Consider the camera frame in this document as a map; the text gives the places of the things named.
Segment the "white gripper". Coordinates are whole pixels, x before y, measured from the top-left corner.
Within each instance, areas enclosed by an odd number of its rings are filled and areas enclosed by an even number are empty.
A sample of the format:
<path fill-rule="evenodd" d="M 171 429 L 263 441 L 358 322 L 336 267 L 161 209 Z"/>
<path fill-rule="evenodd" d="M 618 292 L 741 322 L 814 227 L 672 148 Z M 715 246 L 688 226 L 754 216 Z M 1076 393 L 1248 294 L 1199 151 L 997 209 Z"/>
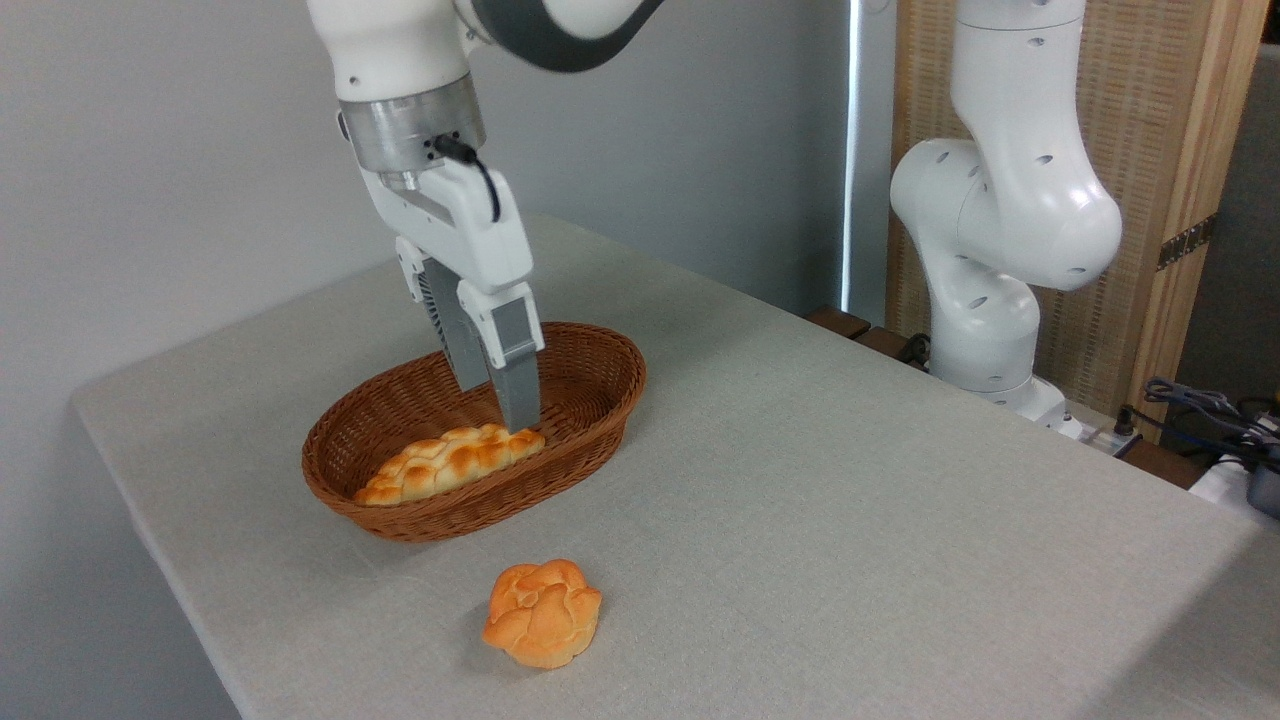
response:
<path fill-rule="evenodd" d="M 508 432 L 536 425 L 545 340 L 522 282 L 532 256 L 504 178 L 476 164 L 477 114 L 462 105 L 344 105 L 340 113 L 378 214 L 402 234 L 401 269 L 460 389 L 489 380 Z"/>

